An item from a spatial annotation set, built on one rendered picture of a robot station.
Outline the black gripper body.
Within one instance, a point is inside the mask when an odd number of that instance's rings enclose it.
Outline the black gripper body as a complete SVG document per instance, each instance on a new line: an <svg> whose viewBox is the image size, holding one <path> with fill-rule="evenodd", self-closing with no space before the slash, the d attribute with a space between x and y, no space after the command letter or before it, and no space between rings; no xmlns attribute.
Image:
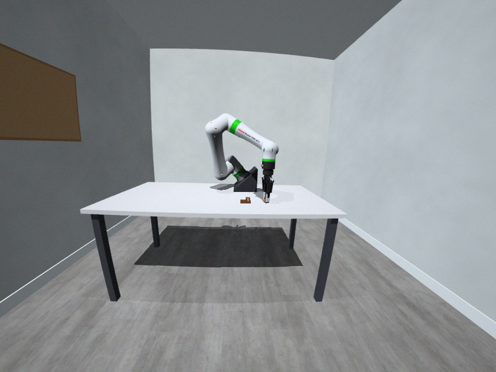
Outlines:
<svg viewBox="0 0 496 372"><path fill-rule="evenodd" d="M264 177L268 178L268 183L270 183L270 178L272 178L274 171L273 170L264 170L263 169L263 175Z"/></svg>

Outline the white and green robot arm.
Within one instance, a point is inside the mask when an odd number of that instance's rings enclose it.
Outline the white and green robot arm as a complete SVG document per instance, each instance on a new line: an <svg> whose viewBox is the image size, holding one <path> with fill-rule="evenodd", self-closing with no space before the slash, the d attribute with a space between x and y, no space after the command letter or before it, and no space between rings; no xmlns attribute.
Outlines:
<svg viewBox="0 0 496 372"><path fill-rule="evenodd" d="M212 152L214 176L216 179L222 181L232 174L237 179L237 182L240 183L250 174L234 156L229 156L225 159L222 143L222 134L224 131L228 131L261 149L262 169L275 169L278 145L257 134L232 115L222 114L217 119L207 123L205 131Z"/></svg>

